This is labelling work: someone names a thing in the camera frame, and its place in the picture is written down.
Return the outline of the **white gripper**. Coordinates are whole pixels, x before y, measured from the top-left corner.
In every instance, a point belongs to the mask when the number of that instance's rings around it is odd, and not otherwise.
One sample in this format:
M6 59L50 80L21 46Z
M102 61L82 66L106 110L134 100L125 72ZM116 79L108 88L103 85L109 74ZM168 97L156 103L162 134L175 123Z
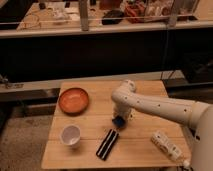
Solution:
M116 103L114 105L112 122L117 129L121 129L125 126L131 114L131 108L126 105Z

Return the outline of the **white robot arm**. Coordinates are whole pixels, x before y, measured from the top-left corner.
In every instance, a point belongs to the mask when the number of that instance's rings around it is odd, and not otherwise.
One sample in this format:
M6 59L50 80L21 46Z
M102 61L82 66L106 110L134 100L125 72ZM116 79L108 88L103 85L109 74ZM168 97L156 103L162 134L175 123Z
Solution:
M158 116L195 131L190 167L193 171L213 171L213 104L136 93L131 80L123 81L111 94L114 113L129 114L131 109Z

